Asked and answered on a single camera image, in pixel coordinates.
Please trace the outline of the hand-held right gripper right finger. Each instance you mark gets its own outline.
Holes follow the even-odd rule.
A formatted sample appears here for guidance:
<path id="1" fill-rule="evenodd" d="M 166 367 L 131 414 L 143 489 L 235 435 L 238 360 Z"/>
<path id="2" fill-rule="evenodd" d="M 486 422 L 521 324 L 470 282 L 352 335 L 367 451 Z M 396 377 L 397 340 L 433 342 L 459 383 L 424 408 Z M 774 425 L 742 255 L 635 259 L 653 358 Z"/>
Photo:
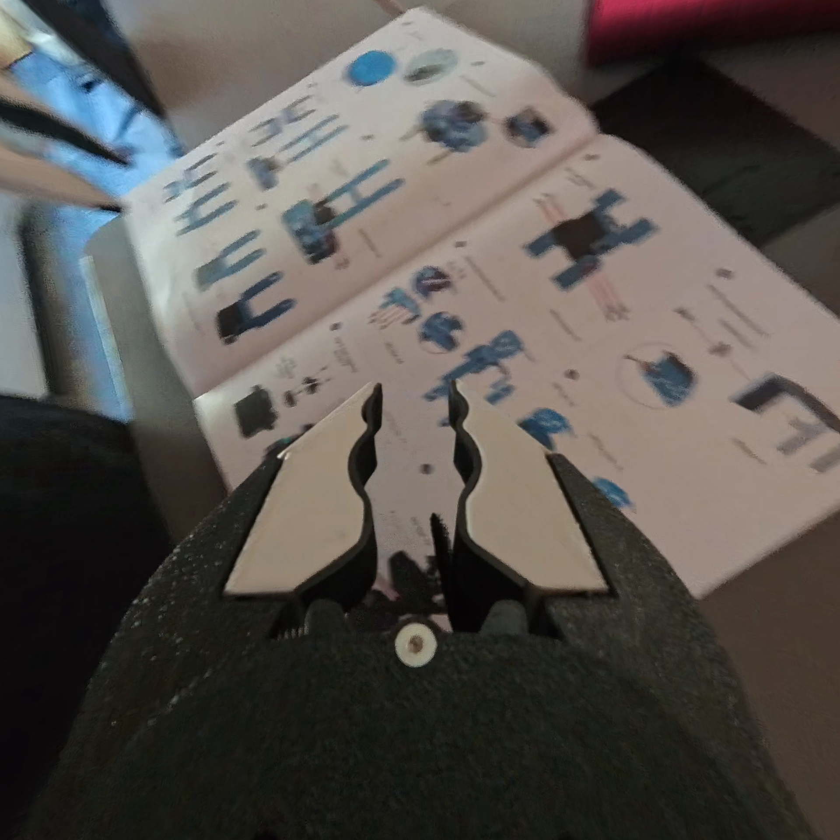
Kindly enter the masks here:
<path id="1" fill-rule="evenodd" d="M 462 481 L 453 562 L 476 596 L 610 591 L 548 449 L 461 381 L 449 384 Z"/>

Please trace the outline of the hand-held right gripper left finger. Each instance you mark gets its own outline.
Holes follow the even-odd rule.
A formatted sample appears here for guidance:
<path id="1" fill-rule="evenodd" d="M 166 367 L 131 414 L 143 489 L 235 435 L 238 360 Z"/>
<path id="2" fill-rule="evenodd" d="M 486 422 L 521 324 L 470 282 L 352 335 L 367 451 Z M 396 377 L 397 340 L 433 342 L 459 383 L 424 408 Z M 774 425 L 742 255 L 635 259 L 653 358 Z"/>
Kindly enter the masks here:
<path id="1" fill-rule="evenodd" d="M 362 386 L 279 455 L 226 596 L 361 599 L 371 588 L 377 547 L 366 484 L 382 398 L 380 384 Z"/>

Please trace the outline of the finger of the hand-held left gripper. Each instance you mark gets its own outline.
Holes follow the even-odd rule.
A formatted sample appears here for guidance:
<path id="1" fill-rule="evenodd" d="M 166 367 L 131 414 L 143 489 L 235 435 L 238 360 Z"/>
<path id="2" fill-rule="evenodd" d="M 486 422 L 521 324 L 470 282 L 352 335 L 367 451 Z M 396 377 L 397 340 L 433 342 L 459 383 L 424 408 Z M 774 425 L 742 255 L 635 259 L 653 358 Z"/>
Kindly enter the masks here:
<path id="1" fill-rule="evenodd" d="M 105 161 L 118 165 L 130 164 L 128 156 L 78 128 L 13 80 L 1 81 L 1 122 L 9 129 L 67 144 Z"/>
<path id="2" fill-rule="evenodd" d="M 120 213 L 119 199 L 75 172 L 1 142 L 1 191 L 58 205 Z"/>

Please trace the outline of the black office chair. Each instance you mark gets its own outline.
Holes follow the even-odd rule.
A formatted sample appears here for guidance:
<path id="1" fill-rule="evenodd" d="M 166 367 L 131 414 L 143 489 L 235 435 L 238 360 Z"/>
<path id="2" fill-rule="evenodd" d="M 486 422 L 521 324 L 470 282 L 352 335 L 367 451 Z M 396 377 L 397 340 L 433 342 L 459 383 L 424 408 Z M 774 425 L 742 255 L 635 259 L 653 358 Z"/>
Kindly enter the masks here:
<path id="1" fill-rule="evenodd" d="M 166 114 L 128 42 L 100 1 L 24 1 L 26 8 L 100 75 L 155 117 Z"/>

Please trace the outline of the person's black clothing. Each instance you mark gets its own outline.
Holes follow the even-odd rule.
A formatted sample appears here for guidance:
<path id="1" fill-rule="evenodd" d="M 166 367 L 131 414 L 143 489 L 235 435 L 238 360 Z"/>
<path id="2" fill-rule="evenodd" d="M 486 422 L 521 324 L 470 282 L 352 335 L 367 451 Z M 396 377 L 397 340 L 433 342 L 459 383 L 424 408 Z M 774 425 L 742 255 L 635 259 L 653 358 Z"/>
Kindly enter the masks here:
<path id="1" fill-rule="evenodd" d="M 22 829 L 105 648 L 171 549 L 127 425 L 2 395 L 2 838 Z"/>

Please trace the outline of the printed instruction sheet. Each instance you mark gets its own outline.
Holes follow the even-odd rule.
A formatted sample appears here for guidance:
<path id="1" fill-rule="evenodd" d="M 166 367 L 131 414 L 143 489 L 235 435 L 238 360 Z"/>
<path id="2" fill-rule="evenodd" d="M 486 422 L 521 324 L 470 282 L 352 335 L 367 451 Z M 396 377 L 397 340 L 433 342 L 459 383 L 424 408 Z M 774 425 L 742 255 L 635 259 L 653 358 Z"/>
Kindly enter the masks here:
<path id="1" fill-rule="evenodd" d="M 459 380 L 703 596 L 838 513 L 838 315 L 549 74 L 414 9 L 136 187 L 150 313 L 228 489 L 367 382 L 380 571 L 444 613 Z"/>

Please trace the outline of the black flat pad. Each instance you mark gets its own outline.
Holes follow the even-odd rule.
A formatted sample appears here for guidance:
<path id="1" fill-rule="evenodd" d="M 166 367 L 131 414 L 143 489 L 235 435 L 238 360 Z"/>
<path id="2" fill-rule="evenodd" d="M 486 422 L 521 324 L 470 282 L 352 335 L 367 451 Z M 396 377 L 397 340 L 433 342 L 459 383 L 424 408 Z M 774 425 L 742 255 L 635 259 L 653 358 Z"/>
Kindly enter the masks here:
<path id="1" fill-rule="evenodd" d="M 755 247 L 838 207 L 839 152 L 698 58 L 667 61 L 593 111 Z"/>

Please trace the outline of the dark red cylinder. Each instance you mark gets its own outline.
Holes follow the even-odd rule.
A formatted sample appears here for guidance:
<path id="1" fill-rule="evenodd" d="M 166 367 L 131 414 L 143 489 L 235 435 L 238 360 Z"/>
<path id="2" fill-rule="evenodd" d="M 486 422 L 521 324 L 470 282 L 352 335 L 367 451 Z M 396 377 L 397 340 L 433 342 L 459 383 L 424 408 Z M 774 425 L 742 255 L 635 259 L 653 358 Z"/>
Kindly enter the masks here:
<path id="1" fill-rule="evenodd" d="M 600 67 L 838 27 L 838 1 L 594 1 L 583 56 L 590 67 Z"/>

